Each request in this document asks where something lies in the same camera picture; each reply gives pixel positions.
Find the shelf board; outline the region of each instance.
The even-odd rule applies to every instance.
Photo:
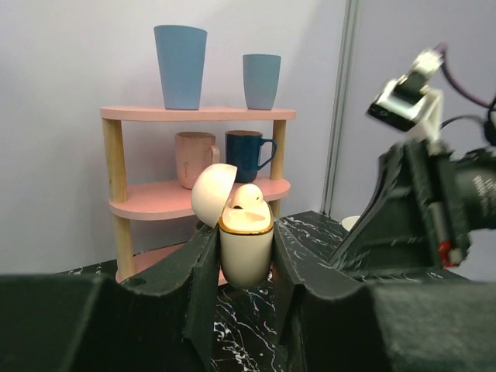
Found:
[[[285,179],[274,181],[267,175],[259,175],[253,183],[262,190],[266,202],[285,198],[291,189]],[[234,184],[231,194],[239,186]],[[183,188],[178,180],[130,185],[127,195],[123,203],[109,202],[112,213],[124,219],[162,221],[194,215],[191,190]]]
[[[169,256],[179,248],[181,248],[185,243],[176,244],[175,246],[165,246],[164,248],[159,248],[158,250],[149,250],[145,253],[137,254],[133,257],[134,265],[136,268],[136,273],[145,271],[148,267],[152,267],[157,262],[161,261],[165,257]],[[120,283],[122,280],[119,277],[119,271],[115,273],[115,281]],[[219,285],[226,284],[227,281],[224,278],[224,273],[222,270],[219,272]]]
[[[221,120],[291,120],[295,110],[249,110],[236,107],[201,107],[199,110],[167,110],[160,106],[105,106],[100,108],[103,119],[130,122],[196,122]]]

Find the blue cup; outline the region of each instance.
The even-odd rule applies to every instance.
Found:
[[[246,54],[243,56],[243,83],[246,107],[252,110],[271,110],[279,85],[281,56]]]
[[[164,106],[198,110],[202,95],[207,32],[190,26],[155,26]]]
[[[261,165],[260,151],[264,143],[272,143],[272,156]],[[231,130],[226,132],[226,163],[238,168],[236,182],[248,184],[257,178],[257,173],[274,159],[277,143],[262,138],[262,133],[251,130]]]

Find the mug handle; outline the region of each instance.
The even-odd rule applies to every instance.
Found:
[[[208,165],[217,164],[220,161],[220,150],[217,145],[211,145],[208,147],[208,151],[212,153],[210,159],[208,160]]]
[[[270,158],[265,162],[263,163],[262,165],[259,165],[258,166],[258,170],[262,169],[263,167],[265,167],[267,164],[269,164],[269,162],[271,162],[272,160],[274,160],[274,158],[276,157],[276,152],[277,152],[277,143],[276,141],[272,140],[272,139],[264,139],[262,138],[260,140],[260,147],[263,146],[264,143],[267,143],[267,142],[271,142],[272,143],[272,155],[270,156]]]

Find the pink mug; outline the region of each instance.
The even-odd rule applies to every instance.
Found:
[[[176,134],[177,178],[183,188],[192,189],[200,173],[220,159],[215,136],[205,132]]]

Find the marble surface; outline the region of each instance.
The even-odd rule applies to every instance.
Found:
[[[346,231],[336,221],[316,212],[303,212],[281,221],[296,239],[315,255],[328,260]],[[68,271],[68,274],[107,273],[115,275],[115,261]],[[443,281],[458,277],[449,271],[390,278],[363,278],[364,281]],[[259,287],[236,290],[228,284],[219,288],[214,322],[213,371],[286,371],[284,347],[277,345],[274,293],[271,276]]]

